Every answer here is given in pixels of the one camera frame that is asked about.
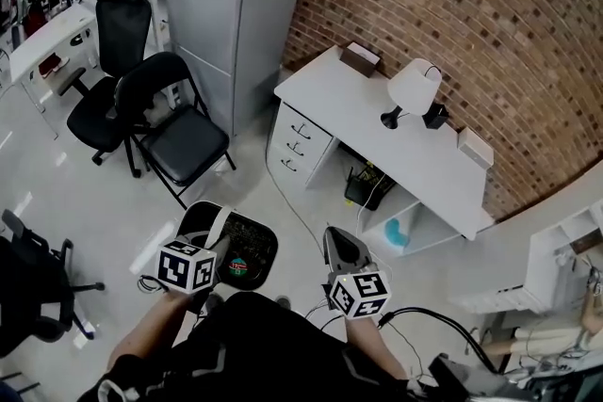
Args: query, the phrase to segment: lamp base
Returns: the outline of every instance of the lamp base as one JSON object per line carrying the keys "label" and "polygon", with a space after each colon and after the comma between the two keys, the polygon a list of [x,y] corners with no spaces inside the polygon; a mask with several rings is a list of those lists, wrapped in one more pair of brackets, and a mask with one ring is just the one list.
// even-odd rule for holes
{"label": "lamp base", "polygon": [[392,112],[384,112],[381,115],[381,122],[387,129],[396,129],[398,127],[398,116],[402,112],[402,108],[396,106]]}

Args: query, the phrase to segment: drawer handle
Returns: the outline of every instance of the drawer handle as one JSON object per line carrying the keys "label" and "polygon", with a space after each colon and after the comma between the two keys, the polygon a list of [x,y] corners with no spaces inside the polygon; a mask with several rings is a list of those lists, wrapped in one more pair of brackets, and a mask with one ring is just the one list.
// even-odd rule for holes
{"label": "drawer handle", "polygon": [[295,151],[295,148],[298,147],[298,144],[300,144],[299,141],[295,141],[295,144],[293,146],[291,146],[288,142],[286,143],[287,148],[289,148],[293,153],[298,154],[299,156],[303,156],[303,153],[300,153],[298,151]]}
{"label": "drawer handle", "polygon": [[308,139],[308,140],[312,139],[310,136],[304,136],[302,134],[302,129],[304,126],[305,126],[305,122],[300,126],[300,129],[296,129],[296,127],[293,124],[291,124],[291,129],[293,129],[293,131],[295,131],[297,134],[299,134],[301,137],[304,137],[305,139]]}
{"label": "drawer handle", "polygon": [[287,169],[291,169],[293,172],[298,172],[296,169],[292,168],[289,166],[289,163],[291,162],[290,159],[287,159],[287,161],[285,162],[284,159],[281,159],[281,163],[283,163],[283,166]]}

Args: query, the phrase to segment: chair seat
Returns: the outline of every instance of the chair seat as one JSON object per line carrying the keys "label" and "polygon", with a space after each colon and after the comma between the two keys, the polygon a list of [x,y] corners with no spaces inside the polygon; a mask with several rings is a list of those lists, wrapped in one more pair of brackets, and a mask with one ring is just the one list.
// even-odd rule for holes
{"label": "chair seat", "polygon": [[142,140],[159,169],[176,185],[187,185],[208,170],[228,149],[228,136],[188,105]]}
{"label": "chair seat", "polygon": [[105,153],[118,149],[124,137],[119,121],[106,117],[106,113],[115,105],[117,83],[118,80],[113,77],[101,79],[67,119],[67,126],[80,141]]}

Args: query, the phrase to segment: desk drawer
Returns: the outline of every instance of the desk drawer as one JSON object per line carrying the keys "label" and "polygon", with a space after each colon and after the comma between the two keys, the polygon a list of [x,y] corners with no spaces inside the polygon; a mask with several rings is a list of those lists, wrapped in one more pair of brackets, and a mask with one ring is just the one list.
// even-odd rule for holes
{"label": "desk drawer", "polygon": [[305,186],[311,171],[298,163],[280,146],[271,143],[268,152],[268,166],[272,175],[290,185]]}
{"label": "desk drawer", "polygon": [[310,120],[281,103],[272,142],[292,159],[313,170],[332,139]]}

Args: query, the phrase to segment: white lampshade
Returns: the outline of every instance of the white lampshade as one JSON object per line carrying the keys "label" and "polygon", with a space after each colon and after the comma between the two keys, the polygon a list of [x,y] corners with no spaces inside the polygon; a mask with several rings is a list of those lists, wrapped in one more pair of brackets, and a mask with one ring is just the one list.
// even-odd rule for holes
{"label": "white lampshade", "polygon": [[393,101],[417,116],[425,114],[432,105],[442,82],[442,74],[428,60],[414,59],[387,83]]}

